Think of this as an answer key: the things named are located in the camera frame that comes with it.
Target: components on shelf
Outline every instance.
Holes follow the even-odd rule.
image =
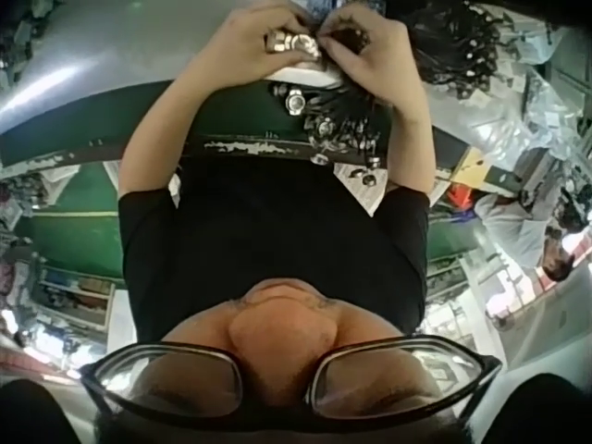
[[[43,37],[55,0],[18,0],[0,18],[0,92],[19,82],[33,56],[33,43]]]

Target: person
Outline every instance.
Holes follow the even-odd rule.
[[[477,194],[475,213],[483,222],[491,240],[523,268],[541,266],[555,282],[567,279],[574,269],[575,257],[561,245],[561,230],[553,223],[553,214],[561,195],[558,174],[551,174],[526,208],[520,199],[497,194]]]
[[[331,38],[344,20],[369,36],[360,55]],[[265,36],[310,33],[309,23],[291,2],[232,12],[129,141],[119,221],[140,343],[82,372],[101,442],[195,442],[176,428],[187,421],[205,434],[200,442],[231,439],[223,432],[276,442],[278,430],[331,442],[470,439],[454,406],[485,389],[500,363],[445,339],[410,338],[425,313],[436,161],[404,25],[356,3],[317,34],[346,75],[392,107],[388,186],[374,217],[310,162],[190,159],[178,207],[167,189],[207,98],[308,60],[268,54]],[[466,381],[441,388],[434,360],[461,366]],[[270,435],[249,435],[262,430]]]

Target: fluorescent light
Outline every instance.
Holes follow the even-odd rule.
[[[15,314],[12,313],[11,310],[3,310],[2,312],[0,312],[0,315],[2,315],[2,317],[4,317],[4,320],[6,321],[6,329],[8,330],[8,333],[14,335],[19,331],[19,324],[17,324]]]
[[[35,81],[31,86],[19,92],[10,102],[6,104],[4,110],[14,108],[15,106],[24,105],[32,99],[46,93],[55,88],[55,86],[63,83],[78,72],[77,67],[62,68],[58,71],[52,72],[47,76]]]
[[[31,358],[39,361],[42,364],[49,364],[52,362],[51,358],[40,351],[36,351],[33,347],[25,347],[25,353],[27,353]]]

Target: paper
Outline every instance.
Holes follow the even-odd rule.
[[[490,102],[491,97],[481,90],[475,90],[471,98],[466,101],[466,104],[469,106],[476,106],[477,108],[485,108]]]
[[[526,89],[526,78],[524,76],[514,77],[512,81],[512,89],[517,93],[523,93]]]
[[[514,77],[514,70],[510,60],[498,60],[498,73],[505,77]]]
[[[492,77],[489,82],[489,93],[499,98],[504,98],[510,92],[510,88],[505,81],[501,81],[497,77]]]
[[[559,121],[559,114],[557,113],[545,113],[545,120],[547,120],[547,125],[553,128],[558,128],[561,126]]]

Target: person in background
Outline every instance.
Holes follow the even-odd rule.
[[[477,194],[474,210],[491,240],[516,264],[526,269],[540,266],[551,280],[562,282],[572,273],[575,258],[561,245],[561,230],[553,222],[561,196],[557,176],[542,184],[529,207],[519,198]]]

